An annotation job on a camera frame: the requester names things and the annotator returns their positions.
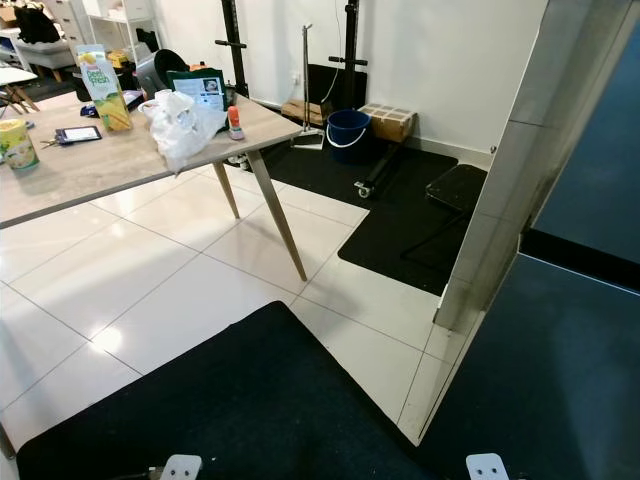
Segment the white shelf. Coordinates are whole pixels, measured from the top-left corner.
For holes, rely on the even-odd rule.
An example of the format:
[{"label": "white shelf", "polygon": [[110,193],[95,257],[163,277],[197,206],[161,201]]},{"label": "white shelf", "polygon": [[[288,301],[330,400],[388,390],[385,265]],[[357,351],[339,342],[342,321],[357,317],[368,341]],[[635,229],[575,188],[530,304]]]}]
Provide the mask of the white shelf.
[{"label": "white shelf", "polygon": [[124,19],[124,18],[101,17],[98,15],[87,15],[87,16],[95,20],[103,20],[105,22],[112,22],[112,23],[122,23],[123,25],[126,23],[149,22],[153,20],[153,17],[140,17],[140,18],[129,18],[127,22],[127,19]]}]

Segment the white tile floor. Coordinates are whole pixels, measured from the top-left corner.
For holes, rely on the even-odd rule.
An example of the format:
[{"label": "white tile floor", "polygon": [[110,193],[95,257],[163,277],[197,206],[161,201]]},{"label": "white tile floor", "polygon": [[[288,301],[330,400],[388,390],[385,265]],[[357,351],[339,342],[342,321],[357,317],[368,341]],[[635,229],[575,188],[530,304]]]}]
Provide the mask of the white tile floor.
[{"label": "white tile floor", "polygon": [[205,167],[0,232],[0,419],[17,448],[273,300],[418,438],[459,342],[432,327],[438,298],[338,258],[366,210],[275,182],[301,282],[255,178],[228,170],[239,221]]}]

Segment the juice carton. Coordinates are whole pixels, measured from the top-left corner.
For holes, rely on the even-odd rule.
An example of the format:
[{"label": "juice carton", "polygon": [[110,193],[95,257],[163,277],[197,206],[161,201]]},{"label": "juice carton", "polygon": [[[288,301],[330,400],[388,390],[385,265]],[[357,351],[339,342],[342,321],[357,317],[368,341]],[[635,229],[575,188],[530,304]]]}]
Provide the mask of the juice carton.
[{"label": "juice carton", "polygon": [[120,83],[102,45],[78,45],[78,63],[89,95],[109,131],[133,127],[127,105],[122,98]]}]

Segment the white wall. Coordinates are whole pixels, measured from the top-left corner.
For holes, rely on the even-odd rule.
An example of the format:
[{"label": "white wall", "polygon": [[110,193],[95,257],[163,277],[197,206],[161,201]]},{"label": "white wall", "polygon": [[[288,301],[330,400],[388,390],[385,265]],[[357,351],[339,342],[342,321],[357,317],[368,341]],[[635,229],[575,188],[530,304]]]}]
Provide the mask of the white wall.
[{"label": "white wall", "polygon": [[[312,63],[338,54],[343,0],[236,0],[252,97],[282,104],[300,98],[303,23]],[[217,1],[156,0],[160,33],[185,61],[204,60],[233,81]],[[535,40],[546,0],[365,0],[359,55],[369,60],[368,98],[420,114],[416,136],[487,152],[497,145]]]}]

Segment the wheel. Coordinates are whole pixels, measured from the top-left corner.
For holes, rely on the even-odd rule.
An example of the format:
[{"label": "wheel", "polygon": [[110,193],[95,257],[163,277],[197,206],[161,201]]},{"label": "wheel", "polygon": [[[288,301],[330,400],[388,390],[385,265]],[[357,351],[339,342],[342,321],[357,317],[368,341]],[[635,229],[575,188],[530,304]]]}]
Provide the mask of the wheel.
[{"label": "wheel", "polygon": [[369,195],[371,195],[371,189],[367,187],[360,187],[358,188],[358,195],[360,195],[361,198],[369,198]]}]

